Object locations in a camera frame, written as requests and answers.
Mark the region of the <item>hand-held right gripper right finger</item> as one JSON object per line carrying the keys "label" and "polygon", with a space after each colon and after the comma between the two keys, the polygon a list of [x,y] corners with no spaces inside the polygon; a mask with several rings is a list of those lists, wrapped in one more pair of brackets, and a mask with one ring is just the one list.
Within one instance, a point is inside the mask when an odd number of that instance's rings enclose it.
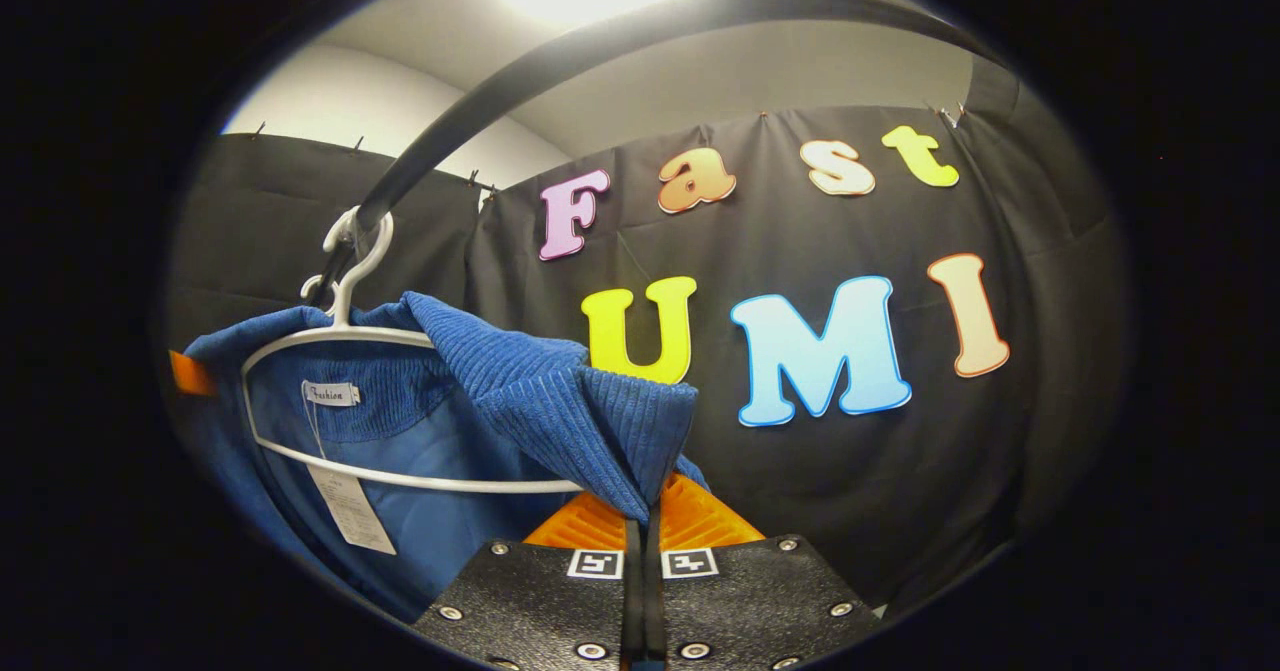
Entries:
{"label": "hand-held right gripper right finger", "polygon": [[882,622],[804,537],[765,537],[668,476],[643,538],[644,668],[801,668]]}

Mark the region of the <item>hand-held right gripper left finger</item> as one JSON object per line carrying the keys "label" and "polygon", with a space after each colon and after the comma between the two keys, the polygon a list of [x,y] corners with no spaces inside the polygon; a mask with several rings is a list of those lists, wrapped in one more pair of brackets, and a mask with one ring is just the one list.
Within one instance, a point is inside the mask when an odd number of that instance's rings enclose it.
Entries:
{"label": "hand-held right gripper left finger", "polygon": [[481,668],[630,670],[639,525],[580,493],[522,540],[493,538],[413,622]]}

